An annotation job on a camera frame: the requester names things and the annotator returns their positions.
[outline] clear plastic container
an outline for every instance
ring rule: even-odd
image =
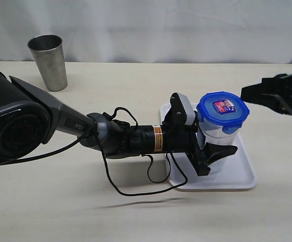
[[[242,127],[250,111],[238,96],[228,92],[213,92],[204,95],[196,107],[199,128],[203,137],[198,135],[199,143],[232,145],[236,134]],[[212,172],[220,171],[223,161],[211,165]]]

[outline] blue lid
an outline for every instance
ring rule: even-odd
[[[207,93],[196,109],[201,122],[205,118],[215,125],[228,128],[240,128],[250,113],[242,99],[229,92]]]

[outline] table surface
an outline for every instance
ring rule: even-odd
[[[66,63],[69,85],[52,95],[79,112],[128,108],[140,124],[160,123],[159,109],[180,92],[198,102],[207,92],[241,88],[292,65]],[[0,62],[0,71],[46,90],[33,62]],[[123,197],[109,184],[98,151],[80,145],[44,160],[0,167],[0,241],[289,241],[292,240],[292,117],[257,105],[242,127],[257,185],[245,192],[180,192]],[[75,137],[56,132],[30,156]],[[152,185],[146,157],[110,160],[125,192]],[[151,175],[164,177],[156,156]]]

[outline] orange warning label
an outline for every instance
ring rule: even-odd
[[[160,152],[162,151],[162,147],[164,145],[164,140],[162,136],[162,130],[160,125],[153,126],[154,128],[154,134],[155,134],[155,152]]]

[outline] metal cup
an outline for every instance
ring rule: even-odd
[[[40,35],[28,41],[43,81],[49,91],[67,87],[62,39],[57,35]]]

